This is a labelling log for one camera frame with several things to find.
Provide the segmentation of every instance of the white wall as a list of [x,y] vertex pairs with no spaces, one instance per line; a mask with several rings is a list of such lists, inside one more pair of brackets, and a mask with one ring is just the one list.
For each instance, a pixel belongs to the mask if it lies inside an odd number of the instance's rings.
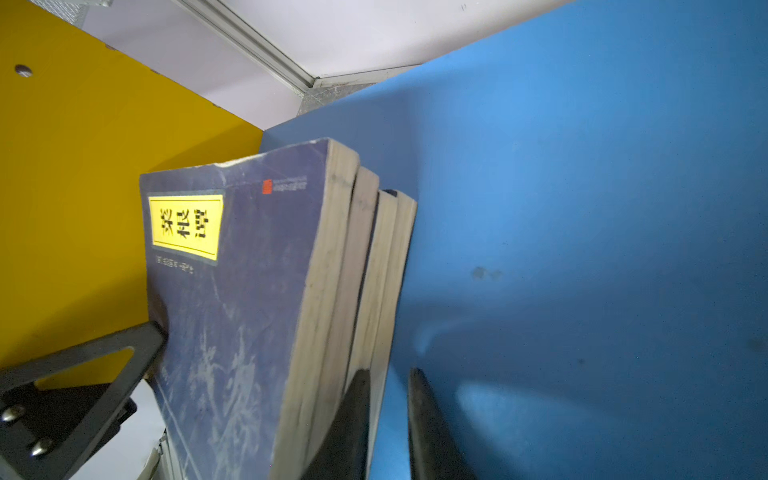
[[565,3],[565,0],[222,1],[316,77],[421,64]]
[[299,110],[299,96],[171,0],[92,6],[83,30],[259,128]]

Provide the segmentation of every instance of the yellow label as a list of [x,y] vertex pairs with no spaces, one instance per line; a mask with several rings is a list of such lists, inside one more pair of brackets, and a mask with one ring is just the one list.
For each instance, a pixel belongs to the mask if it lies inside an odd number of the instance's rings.
[[215,260],[224,195],[149,197],[152,244]]

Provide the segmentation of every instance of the screw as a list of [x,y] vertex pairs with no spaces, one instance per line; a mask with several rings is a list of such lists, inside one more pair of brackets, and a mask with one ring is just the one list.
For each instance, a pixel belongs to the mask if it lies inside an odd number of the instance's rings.
[[33,457],[39,457],[40,455],[44,455],[48,453],[48,451],[53,446],[53,440],[49,438],[42,438],[39,439],[33,446],[32,450],[29,452],[29,455],[32,455]]
[[21,405],[10,406],[7,409],[3,410],[2,421],[3,423],[14,422],[19,417],[23,416],[26,412],[27,412],[27,409],[25,409]]
[[28,67],[27,65],[16,65],[14,67],[14,70],[16,70],[16,73],[21,75],[22,77],[31,77],[32,76],[32,69]]

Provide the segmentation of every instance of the yellow board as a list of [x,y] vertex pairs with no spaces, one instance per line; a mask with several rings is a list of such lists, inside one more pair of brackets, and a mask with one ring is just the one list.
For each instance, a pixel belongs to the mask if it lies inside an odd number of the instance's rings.
[[149,197],[152,244],[216,260],[224,195]]
[[255,154],[263,132],[27,0],[0,2],[0,92],[2,367],[147,321],[139,174]]

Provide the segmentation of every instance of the screw head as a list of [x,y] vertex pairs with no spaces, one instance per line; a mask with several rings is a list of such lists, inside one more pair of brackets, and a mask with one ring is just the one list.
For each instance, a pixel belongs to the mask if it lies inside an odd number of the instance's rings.
[[42,439],[39,439],[37,442],[35,442],[35,444],[32,446],[32,450],[29,452],[29,455],[33,457],[45,455],[51,451],[52,446],[53,440],[49,439],[48,437],[43,437]]
[[28,67],[27,65],[16,65],[14,67],[14,70],[16,70],[16,73],[21,75],[22,77],[31,77],[32,76],[32,69]]
[[2,419],[3,423],[15,422],[19,417],[22,417],[26,412],[27,412],[27,409],[25,409],[24,406],[21,406],[21,405],[9,406],[7,409],[3,410],[2,415],[0,415],[0,419]]

